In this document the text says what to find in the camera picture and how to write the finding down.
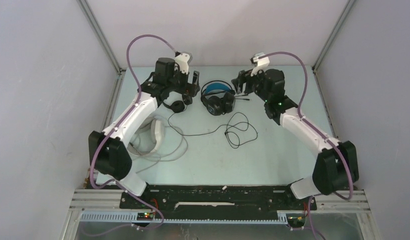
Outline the large black blue headphones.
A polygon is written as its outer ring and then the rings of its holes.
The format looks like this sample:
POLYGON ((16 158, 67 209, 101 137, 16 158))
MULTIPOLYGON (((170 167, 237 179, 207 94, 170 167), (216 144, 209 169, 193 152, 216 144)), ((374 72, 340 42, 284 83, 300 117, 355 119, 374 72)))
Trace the large black blue headphones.
POLYGON ((206 110, 213 116, 231 113, 235 108, 236 100, 250 100, 249 98, 242 98, 243 96, 246 95, 236 95, 234 88, 223 80, 207 82, 200 90, 200 100, 206 110))

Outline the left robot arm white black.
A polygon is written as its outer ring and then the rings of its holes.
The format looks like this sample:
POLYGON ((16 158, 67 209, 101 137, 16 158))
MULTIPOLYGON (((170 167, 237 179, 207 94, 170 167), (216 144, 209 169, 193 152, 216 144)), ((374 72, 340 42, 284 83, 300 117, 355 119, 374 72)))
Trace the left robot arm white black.
POLYGON ((148 183, 133 168, 127 149, 141 124, 166 100, 170 93, 196 96, 199 75, 189 83, 191 56, 180 53, 174 58, 160 57, 150 77, 139 84, 137 94, 124 112, 102 131, 93 131, 88 137, 90 169, 110 176, 123 190, 132 193, 131 201, 138 208, 146 208, 151 194, 148 183))

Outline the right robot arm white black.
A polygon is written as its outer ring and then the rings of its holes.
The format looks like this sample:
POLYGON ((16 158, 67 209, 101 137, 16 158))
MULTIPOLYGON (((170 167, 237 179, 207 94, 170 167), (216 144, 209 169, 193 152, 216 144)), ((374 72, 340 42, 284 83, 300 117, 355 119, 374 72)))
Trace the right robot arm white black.
POLYGON ((297 209, 310 196, 330 195, 344 188, 354 190, 359 179, 357 151, 350 141, 341 142, 315 126, 285 94, 281 70, 242 70, 232 84, 238 94, 256 94, 264 102, 267 117, 294 134, 315 156, 312 175, 289 184, 284 204, 297 209))

